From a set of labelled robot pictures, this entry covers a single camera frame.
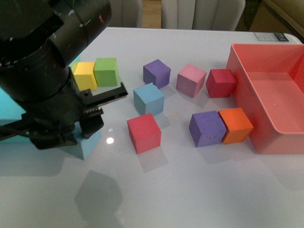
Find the white chair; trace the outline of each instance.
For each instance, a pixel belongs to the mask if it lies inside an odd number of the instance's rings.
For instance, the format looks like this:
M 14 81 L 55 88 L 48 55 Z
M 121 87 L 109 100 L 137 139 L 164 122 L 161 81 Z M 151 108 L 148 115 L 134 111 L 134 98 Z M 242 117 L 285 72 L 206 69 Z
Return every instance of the white chair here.
M 162 0 L 164 29 L 234 31 L 245 0 Z
M 111 27 L 142 26 L 142 0 L 110 0 L 112 9 Z

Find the green cube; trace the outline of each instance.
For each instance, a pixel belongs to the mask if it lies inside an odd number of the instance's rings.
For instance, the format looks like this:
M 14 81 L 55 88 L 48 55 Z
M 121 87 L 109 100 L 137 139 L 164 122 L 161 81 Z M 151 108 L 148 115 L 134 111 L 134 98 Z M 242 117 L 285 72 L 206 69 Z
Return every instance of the green cube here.
M 119 77 L 116 58 L 97 58 L 94 74 L 97 86 L 117 86 Z

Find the sticker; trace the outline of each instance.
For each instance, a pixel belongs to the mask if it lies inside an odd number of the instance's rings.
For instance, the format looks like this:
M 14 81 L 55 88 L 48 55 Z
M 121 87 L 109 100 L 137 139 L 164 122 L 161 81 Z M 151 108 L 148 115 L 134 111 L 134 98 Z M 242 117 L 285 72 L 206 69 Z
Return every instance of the sticker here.
M 284 33 L 282 32 L 255 32 L 254 33 L 258 40 L 260 41 L 281 41 L 287 42 L 289 41 Z

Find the pink tray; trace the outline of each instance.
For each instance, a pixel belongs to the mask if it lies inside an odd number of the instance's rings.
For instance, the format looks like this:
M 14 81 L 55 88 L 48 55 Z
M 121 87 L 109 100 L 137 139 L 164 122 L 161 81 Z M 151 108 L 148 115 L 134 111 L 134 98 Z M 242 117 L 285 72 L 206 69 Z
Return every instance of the pink tray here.
M 304 153 L 304 45 L 233 44 L 233 93 L 258 153 Z

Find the foam cube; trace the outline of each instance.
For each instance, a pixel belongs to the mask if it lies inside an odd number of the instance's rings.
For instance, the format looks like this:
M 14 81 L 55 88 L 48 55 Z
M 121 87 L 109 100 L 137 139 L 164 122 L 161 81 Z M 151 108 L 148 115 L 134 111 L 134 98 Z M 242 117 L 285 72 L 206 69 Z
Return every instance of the foam cube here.
M 202 89 L 205 77 L 206 71 L 188 64 L 177 75 L 176 89 L 190 97 L 195 97 Z
M 143 81 L 153 83 L 157 88 L 163 88 L 170 81 L 171 69 L 159 59 L 143 66 Z
M 68 65 L 69 67 L 73 67 L 74 63 L 80 62 L 80 56 L 77 56 L 71 63 Z
M 161 145 L 162 132 L 151 113 L 127 120 L 127 124 L 137 154 Z
M 210 98 L 230 97 L 237 85 L 230 69 L 212 69 L 206 81 Z
M 97 83 L 94 76 L 95 62 L 78 62 L 72 66 L 74 79 L 79 90 L 96 90 Z
M 21 120 L 21 115 L 25 113 L 21 108 L 4 90 L 0 88 L 0 126 L 10 124 L 12 122 Z M 29 138 L 22 136 L 15 136 L 0 143 L 28 143 Z
M 101 129 L 99 129 L 97 132 L 91 135 L 90 138 L 85 139 L 83 137 L 80 124 L 76 123 L 75 130 L 73 131 L 73 135 L 75 137 L 75 140 L 77 141 L 77 145 L 63 146 L 60 147 L 60 149 L 77 158 L 85 160 L 88 158 L 92 150 L 96 147 L 97 143 L 99 142 L 101 138 L 101 133 L 102 133 Z
M 189 130 L 197 147 L 218 144 L 226 133 L 225 125 L 217 111 L 193 114 Z
M 253 125 L 242 108 L 220 110 L 218 114 L 227 129 L 222 140 L 224 144 L 243 142 L 253 130 Z
M 94 74 L 97 86 L 117 86 L 119 84 L 116 58 L 97 58 Z
M 135 89 L 133 95 L 134 106 L 140 115 L 156 115 L 163 111 L 165 97 L 153 83 Z

